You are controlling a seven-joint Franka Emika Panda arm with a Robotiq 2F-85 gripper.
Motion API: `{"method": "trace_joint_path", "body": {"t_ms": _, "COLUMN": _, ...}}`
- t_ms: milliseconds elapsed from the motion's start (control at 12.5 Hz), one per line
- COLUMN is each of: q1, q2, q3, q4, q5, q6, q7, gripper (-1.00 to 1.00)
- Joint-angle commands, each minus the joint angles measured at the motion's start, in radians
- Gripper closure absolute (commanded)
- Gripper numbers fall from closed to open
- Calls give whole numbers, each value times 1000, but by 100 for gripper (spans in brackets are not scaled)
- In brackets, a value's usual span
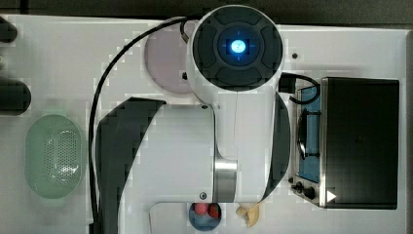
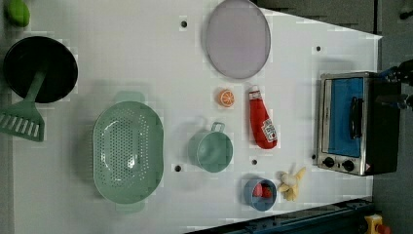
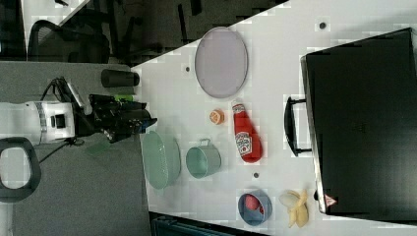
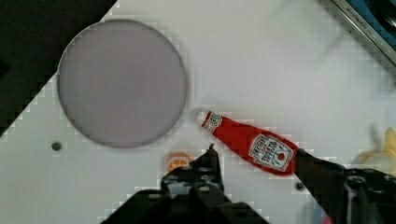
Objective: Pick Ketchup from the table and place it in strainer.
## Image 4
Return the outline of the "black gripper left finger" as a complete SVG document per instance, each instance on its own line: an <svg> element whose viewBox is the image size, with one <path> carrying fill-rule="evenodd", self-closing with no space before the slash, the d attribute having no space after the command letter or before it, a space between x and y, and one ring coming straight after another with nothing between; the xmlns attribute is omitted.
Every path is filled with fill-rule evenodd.
<svg viewBox="0 0 396 224"><path fill-rule="evenodd" d="M219 154L210 145L165 175L159 189L135 193L101 224L269 224L246 203L224 194Z"/></svg>

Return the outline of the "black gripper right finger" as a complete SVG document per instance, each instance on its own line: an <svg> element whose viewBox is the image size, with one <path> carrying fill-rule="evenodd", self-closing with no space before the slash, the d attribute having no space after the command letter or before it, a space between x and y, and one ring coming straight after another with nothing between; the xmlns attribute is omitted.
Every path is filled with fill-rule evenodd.
<svg viewBox="0 0 396 224"><path fill-rule="evenodd" d="M294 173L332 224L396 224L396 182L375 169L346 167L298 149Z"/></svg>

